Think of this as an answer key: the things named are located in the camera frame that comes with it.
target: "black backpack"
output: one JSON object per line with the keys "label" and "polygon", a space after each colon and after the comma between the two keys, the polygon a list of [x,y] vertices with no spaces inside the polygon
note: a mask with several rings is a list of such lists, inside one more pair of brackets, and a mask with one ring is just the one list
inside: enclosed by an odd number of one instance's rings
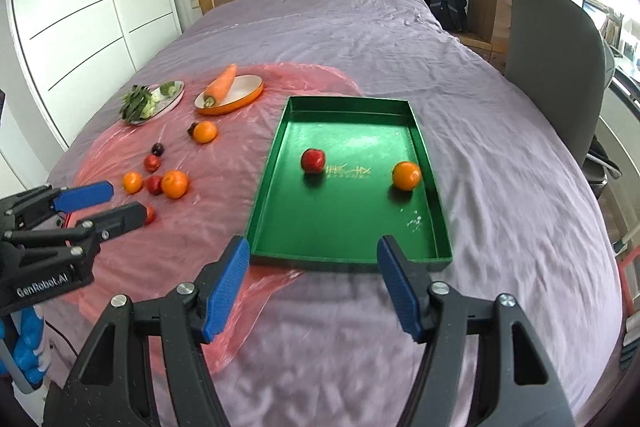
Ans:
{"label": "black backpack", "polygon": [[466,32],[466,0],[424,0],[442,29]]}

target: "dark purple fruit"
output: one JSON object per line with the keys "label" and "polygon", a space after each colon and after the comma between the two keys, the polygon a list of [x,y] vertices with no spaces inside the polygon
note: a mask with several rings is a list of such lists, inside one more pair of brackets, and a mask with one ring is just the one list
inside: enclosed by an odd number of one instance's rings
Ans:
{"label": "dark purple fruit", "polygon": [[164,153],[164,145],[161,143],[154,143],[154,146],[151,147],[151,154],[154,156],[162,156]]}

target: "blue gripper pad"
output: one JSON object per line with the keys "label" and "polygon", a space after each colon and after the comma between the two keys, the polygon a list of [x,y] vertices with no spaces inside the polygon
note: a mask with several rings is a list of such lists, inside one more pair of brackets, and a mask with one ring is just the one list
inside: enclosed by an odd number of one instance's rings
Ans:
{"label": "blue gripper pad", "polygon": [[207,318],[202,334],[208,343],[225,329],[226,320],[238,296],[242,279],[249,268],[249,242],[244,237],[232,239],[218,262],[224,261],[226,266],[207,302]]}
{"label": "blue gripper pad", "polygon": [[113,196],[113,187],[109,182],[98,182],[82,187],[63,190],[54,201],[57,212],[68,214],[94,204],[106,203]]}
{"label": "blue gripper pad", "polygon": [[378,269],[385,280],[386,290],[396,309],[402,331],[409,333],[417,342],[422,333],[418,298],[385,237],[378,241]]}

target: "orange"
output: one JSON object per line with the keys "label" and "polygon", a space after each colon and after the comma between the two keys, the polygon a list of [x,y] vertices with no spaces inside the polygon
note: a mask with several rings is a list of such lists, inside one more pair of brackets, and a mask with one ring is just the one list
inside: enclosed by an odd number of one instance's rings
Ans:
{"label": "orange", "polygon": [[218,128],[213,122],[200,122],[193,130],[193,139],[197,143],[209,143],[216,136],[218,136]]}
{"label": "orange", "polygon": [[396,164],[391,175],[394,186],[406,192],[414,190],[418,183],[420,183],[421,178],[420,168],[411,162],[400,162]]}
{"label": "orange", "polygon": [[189,188],[189,177],[182,171],[169,171],[160,183],[162,192],[173,200],[183,197]]}
{"label": "orange", "polygon": [[142,188],[142,176],[137,172],[127,172],[122,178],[122,186],[129,194],[135,194]]}

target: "green box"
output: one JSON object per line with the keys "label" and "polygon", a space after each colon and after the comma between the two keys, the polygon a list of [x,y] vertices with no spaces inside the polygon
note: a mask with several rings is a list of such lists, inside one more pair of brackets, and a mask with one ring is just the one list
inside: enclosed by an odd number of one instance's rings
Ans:
{"label": "green box", "polygon": [[[326,154],[305,174],[302,153]],[[401,161],[417,163],[412,192],[392,187]],[[429,157],[404,100],[292,96],[273,139],[247,225],[252,263],[376,271],[376,245],[391,234],[405,255],[440,271],[452,261]]]}

